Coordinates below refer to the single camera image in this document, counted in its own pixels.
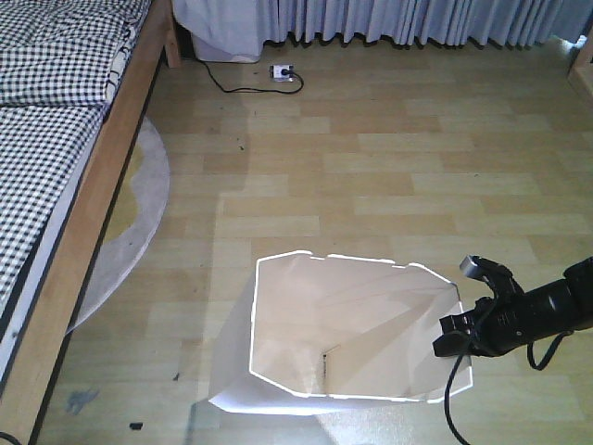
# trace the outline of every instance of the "black cable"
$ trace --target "black cable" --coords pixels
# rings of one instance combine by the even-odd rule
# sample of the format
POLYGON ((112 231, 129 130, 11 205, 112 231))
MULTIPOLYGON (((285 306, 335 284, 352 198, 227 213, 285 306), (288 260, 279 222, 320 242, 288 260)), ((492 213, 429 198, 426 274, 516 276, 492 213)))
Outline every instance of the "black cable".
POLYGON ((272 89, 252 88, 250 86, 240 86, 238 88, 233 88, 231 90, 227 90, 226 88, 224 88, 221 85, 221 83, 219 81, 216 80, 216 78, 214 77, 214 74, 212 74, 212 71, 210 70, 210 66, 208 65, 208 63, 206 63, 204 60, 200 60, 199 58, 197 59, 197 61, 206 67, 206 70, 208 71, 208 76, 210 77, 210 79, 224 93, 278 93, 279 95, 295 95, 300 90, 302 90, 303 87, 305 86, 305 81, 303 81, 302 77, 300 77, 293 70, 286 70, 286 72, 283 71, 283 75, 290 74, 291 76, 296 77, 300 81, 300 85, 298 86, 298 88, 296 90, 283 91, 283 90, 277 90, 277 89, 273 89, 273 88, 272 89))
POLYGON ((453 386, 453 380, 455 379, 455 374, 457 373, 457 370, 459 369, 459 367, 461 365, 461 360, 463 360, 463 357, 465 356, 465 354, 467 354, 469 352, 471 345, 472 345, 472 340, 470 338, 468 338, 465 346, 461 350, 460 355, 457 357, 457 360, 455 361, 455 364, 453 365, 453 369, 451 370, 451 373, 448 375, 447 385, 445 386, 444 407, 445 407, 445 418, 447 419, 448 429, 451 430, 451 433, 453 433, 453 436, 455 436, 455 439, 457 439, 459 441, 459 443, 461 443, 463 445, 471 445, 471 444, 470 444, 470 442, 465 440, 465 438, 461 435, 461 433, 455 427, 455 424, 453 424, 453 418, 451 417, 451 408, 450 408, 450 393, 451 393, 451 387, 453 386))
POLYGON ((478 332, 479 332, 480 327, 482 326, 482 323, 486 320, 486 318, 488 318, 488 316, 492 313, 492 311, 497 308, 497 306, 498 306, 498 299, 495 299, 493 301, 492 305, 488 308, 488 310, 486 312, 484 312, 482 314, 482 316, 480 316, 480 318, 477 320, 477 322, 475 322, 475 324, 473 325, 470 335, 467 336, 466 342, 463 345, 463 348, 461 348, 460 355, 458 355, 457 360, 455 361, 455 364, 453 364, 451 373, 448 375, 447 385, 445 386, 445 399, 444 399, 443 405, 445 408, 445 418, 447 419, 448 429, 451 430, 451 433, 453 433, 453 436, 455 436, 455 439, 457 439, 457 441, 462 445, 472 445, 472 444, 470 442, 468 442, 461 435, 461 433, 458 431, 458 429, 455 427, 455 424, 453 423, 453 418, 451 417, 451 409, 450 409, 451 387, 453 386, 453 380, 455 379, 455 374, 459 370, 459 367, 461 365, 461 361, 463 360, 463 357, 470 353, 470 347, 472 346, 472 344, 474 344, 474 343, 480 344, 479 338, 478 338, 478 332))
POLYGON ((565 331, 559 333, 549 345, 548 350, 544 354, 544 358, 541 359, 540 363, 536 363, 536 359, 534 358, 534 343, 533 341, 527 345, 527 360, 529 361, 529 365, 534 368, 536 371, 542 371, 556 352, 556 349, 560 346, 562 339, 568 336, 571 336, 574 331, 565 331))
MULTIPOLYGON (((477 333, 479 332, 479 329, 480 329, 482 323, 486 320, 486 318, 490 315, 490 313, 492 313, 492 311, 496 309, 497 302, 498 301, 495 299, 495 301, 492 304, 492 306, 490 308, 488 308, 488 310, 478 319, 478 321, 473 326, 473 329, 472 329, 470 335, 467 336, 466 343, 461 348, 460 355, 457 357, 457 360, 455 361, 455 364, 453 364, 453 368, 451 369, 451 373, 448 376, 447 385, 445 386, 445 399, 444 399, 445 418, 447 419, 448 428, 451 430, 451 433, 453 433, 453 436, 455 436, 455 439, 457 439, 457 441, 461 445, 472 445, 472 444, 470 442, 468 442, 461 435, 461 433, 458 431, 458 429, 455 427, 455 425, 453 423, 453 418, 451 417, 451 410, 450 410, 450 392, 451 392, 451 387, 453 386, 453 380, 455 379, 455 374, 457 373, 457 371, 459 370, 459 367, 461 365, 461 360, 463 360, 463 357, 466 354, 469 354, 470 353, 470 347, 472 346, 472 344, 476 344, 480 348, 484 346, 484 345, 481 345, 480 344, 479 339, 477 337, 477 333)), ((558 334, 553 339, 553 341, 551 342, 551 344, 549 345, 549 348, 546 351, 546 354, 544 354, 544 357, 543 357, 543 359, 541 360, 540 363, 536 363, 536 360, 534 358, 534 343, 533 342, 529 343, 527 345, 527 360, 529 361, 529 364, 531 365, 531 367, 534 368, 534 369, 536 369, 536 370, 538 370, 538 371, 541 371, 546 366, 548 366, 549 361, 552 359, 554 353, 556 352, 556 350, 560 346, 562 340, 565 337, 571 336, 573 333, 574 333, 574 331, 565 331, 565 332, 562 332, 562 333, 558 334)))
POLYGON ((8 433, 4 433, 2 431, 0 431, 0 439, 4 439, 7 442, 12 443, 12 445, 21 445, 21 443, 17 440, 17 438, 15 438, 14 436, 12 436, 8 433))

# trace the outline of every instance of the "wooden floor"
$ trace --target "wooden floor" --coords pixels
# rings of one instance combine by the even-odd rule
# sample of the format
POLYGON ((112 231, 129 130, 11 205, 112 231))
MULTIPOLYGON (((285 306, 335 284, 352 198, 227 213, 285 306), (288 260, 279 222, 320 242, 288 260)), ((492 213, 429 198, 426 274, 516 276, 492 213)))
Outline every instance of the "wooden floor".
MULTIPOLYGON (((525 289, 593 255, 593 114, 566 81, 570 58, 558 42, 334 42, 213 66, 228 88, 290 88, 267 71, 293 63, 298 95, 226 95, 195 62, 163 69, 147 115, 170 156, 170 203, 139 265, 74 334, 39 443, 457 443, 441 404, 222 413, 206 402, 212 342, 262 256, 421 262, 469 309, 489 291, 459 272, 467 254, 506 264, 525 289)), ((474 445, 593 443, 592 349, 593 331, 569 337, 541 373, 525 348, 474 359, 474 388, 452 401, 458 428, 474 445)))

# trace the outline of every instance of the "white bag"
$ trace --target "white bag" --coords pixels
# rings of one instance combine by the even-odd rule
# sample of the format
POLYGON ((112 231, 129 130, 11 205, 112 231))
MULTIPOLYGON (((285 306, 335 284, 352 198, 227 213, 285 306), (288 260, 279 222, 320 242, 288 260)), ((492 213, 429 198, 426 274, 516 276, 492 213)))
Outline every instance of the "white bag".
MULTIPOLYGON (((209 399, 233 413, 318 414, 443 400, 439 319, 457 287, 419 264, 295 251, 262 258, 214 346, 209 399)), ((451 394, 472 385, 466 357, 451 394)))

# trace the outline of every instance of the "checkered bedsheet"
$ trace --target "checkered bedsheet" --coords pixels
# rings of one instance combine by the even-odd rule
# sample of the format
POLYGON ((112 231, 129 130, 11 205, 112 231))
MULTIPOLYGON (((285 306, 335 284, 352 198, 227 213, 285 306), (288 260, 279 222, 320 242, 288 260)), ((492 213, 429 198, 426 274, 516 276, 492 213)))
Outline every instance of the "checkered bedsheet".
POLYGON ((150 0, 0 0, 0 314, 117 92, 150 0))
POLYGON ((0 105, 110 102, 149 3, 0 1, 0 105))
POLYGON ((0 307, 102 119, 101 108, 0 108, 0 307))

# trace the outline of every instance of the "bed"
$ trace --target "bed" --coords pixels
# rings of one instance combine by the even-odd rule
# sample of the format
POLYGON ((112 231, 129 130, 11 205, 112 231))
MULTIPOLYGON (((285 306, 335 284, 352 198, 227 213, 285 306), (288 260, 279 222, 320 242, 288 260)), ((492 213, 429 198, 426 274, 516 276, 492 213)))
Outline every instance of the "bed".
POLYGON ((170 0, 9 0, 0 14, 0 431, 27 443, 163 48, 171 68, 181 60, 170 0))

